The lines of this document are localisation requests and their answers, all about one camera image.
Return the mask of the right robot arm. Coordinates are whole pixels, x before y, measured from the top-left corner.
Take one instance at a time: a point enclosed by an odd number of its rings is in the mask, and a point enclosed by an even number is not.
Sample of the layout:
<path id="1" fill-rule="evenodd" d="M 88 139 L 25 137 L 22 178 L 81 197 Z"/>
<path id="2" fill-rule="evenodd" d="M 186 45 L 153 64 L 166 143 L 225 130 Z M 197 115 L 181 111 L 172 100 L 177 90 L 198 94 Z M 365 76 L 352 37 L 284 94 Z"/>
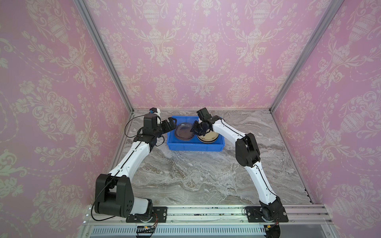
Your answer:
<path id="1" fill-rule="evenodd" d="M 243 133 L 233 128 L 222 117 L 212 116 L 207 108 L 202 108 L 196 113 L 199 120 L 193 123 L 192 132 L 204 136 L 213 131 L 235 146 L 236 160 L 249 173 L 259 195 L 263 219 L 267 222 L 288 222 L 281 199 L 272 189 L 263 170 L 261 153 L 254 134 Z"/>

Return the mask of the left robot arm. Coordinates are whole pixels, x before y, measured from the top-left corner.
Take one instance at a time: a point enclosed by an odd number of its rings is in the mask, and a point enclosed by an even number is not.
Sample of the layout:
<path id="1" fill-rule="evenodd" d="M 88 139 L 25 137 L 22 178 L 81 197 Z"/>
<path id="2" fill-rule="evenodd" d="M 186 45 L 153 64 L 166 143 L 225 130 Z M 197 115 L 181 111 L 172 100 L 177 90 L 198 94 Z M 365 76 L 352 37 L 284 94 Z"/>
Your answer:
<path id="1" fill-rule="evenodd" d="M 134 196 L 132 179 L 143 160 L 157 146 L 157 140 L 175 130 L 177 120 L 161 119 L 156 109 L 143 116 L 143 126 L 133 137 L 133 143 L 122 161 L 107 174 L 100 174 L 95 182 L 93 213 L 148 222 L 153 216 L 152 200 Z"/>

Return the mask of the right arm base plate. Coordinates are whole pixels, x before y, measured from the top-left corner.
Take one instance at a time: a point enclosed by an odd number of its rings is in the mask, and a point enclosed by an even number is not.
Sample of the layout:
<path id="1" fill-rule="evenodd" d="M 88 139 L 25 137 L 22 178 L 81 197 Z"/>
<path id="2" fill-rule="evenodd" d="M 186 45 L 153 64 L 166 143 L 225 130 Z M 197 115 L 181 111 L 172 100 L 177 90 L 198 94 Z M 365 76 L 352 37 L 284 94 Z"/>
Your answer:
<path id="1" fill-rule="evenodd" d="M 271 214 L 269 211 L 264 210 L 261 206 L 247 206 L 244 208 L 249 223 L 287 223 L 289 222 L 286 210 L 284 207 L 280 211 Z"/>

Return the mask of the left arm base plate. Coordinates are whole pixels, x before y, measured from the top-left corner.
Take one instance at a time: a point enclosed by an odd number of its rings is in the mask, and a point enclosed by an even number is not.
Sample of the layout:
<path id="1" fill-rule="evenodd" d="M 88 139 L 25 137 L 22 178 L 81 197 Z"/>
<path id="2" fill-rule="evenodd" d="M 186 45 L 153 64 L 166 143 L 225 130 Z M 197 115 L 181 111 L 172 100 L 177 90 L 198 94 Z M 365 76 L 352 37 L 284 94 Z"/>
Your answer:
<path id="1" fill-rule="evenodd" d="M 166 223 L 168 207 L 154 206 L 144 214 L 133 214 L 126 218 L 127 223 Z"/>

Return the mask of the cream plate with flowers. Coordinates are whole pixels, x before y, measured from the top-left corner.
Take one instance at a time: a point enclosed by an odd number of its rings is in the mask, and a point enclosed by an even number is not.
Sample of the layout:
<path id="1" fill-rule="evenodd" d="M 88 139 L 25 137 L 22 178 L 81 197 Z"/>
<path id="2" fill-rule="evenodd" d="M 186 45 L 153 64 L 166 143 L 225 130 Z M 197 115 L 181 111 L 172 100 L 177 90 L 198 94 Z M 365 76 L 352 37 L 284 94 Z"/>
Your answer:
<path id="1" fill-rule="evenodd" d="M 219 137 L 219 134 L 214 131 L 209 131 L 204 136 L 198 135 L 197 138 L 203 143 L 213 143 Z"/>

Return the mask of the grey glass plate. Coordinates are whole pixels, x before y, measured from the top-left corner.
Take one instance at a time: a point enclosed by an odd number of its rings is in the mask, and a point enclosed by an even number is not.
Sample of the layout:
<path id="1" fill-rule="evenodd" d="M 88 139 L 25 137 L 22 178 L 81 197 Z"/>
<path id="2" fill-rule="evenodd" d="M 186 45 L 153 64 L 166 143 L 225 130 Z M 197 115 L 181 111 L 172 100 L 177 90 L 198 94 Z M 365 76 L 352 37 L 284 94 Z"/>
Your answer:
<path id="1" fill-rule="evenodd" d="M 175 130 L 175 137 L 182 141 L 189 141 L 193 139 L 194 132 L 192 131 L 192 124 L 181 123 Z"/>

